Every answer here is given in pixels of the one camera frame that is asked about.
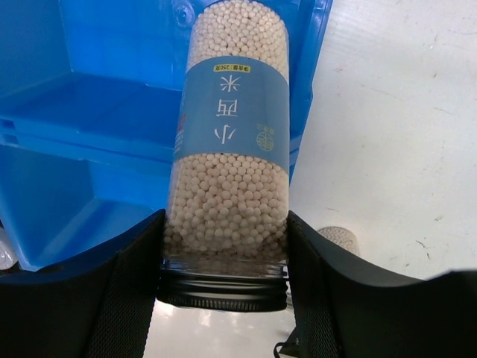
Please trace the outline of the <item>blue label shaker silver lid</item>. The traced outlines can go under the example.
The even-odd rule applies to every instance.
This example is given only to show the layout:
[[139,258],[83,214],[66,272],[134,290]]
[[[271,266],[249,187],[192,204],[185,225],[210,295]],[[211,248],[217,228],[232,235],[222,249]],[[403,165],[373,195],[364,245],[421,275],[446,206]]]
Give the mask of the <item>blue label shaker silver lid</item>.
[[288,32],[258,1],[218,1],[192,28],[158,297],[179,307],[286,305]]

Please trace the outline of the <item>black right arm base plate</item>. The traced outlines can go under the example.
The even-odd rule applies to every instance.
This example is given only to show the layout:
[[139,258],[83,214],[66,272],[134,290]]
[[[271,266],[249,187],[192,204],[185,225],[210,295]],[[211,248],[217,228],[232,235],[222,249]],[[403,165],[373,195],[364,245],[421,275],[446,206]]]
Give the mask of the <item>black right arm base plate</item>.
[[300,356],[299,338],[297,330],[293,329],[284,342],[278,342],[274,346],[275,358],[298,358]]

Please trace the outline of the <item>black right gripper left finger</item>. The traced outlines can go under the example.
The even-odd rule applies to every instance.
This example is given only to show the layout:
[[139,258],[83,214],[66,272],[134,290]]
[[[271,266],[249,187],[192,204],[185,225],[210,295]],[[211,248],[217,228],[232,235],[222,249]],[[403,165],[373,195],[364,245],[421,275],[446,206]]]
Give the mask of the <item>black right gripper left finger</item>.
[[160,210],[70,259],[1,276],[1,356],[142,357],[164,221]]

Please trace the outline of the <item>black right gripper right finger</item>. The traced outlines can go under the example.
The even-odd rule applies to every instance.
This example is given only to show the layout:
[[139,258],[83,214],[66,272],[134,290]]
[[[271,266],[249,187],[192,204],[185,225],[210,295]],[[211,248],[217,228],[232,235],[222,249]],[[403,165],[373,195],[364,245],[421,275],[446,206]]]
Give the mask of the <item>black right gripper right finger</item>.
[[351,254],[288,217],[288,272],[302,357],[474,357],[476,273],[428,280]]

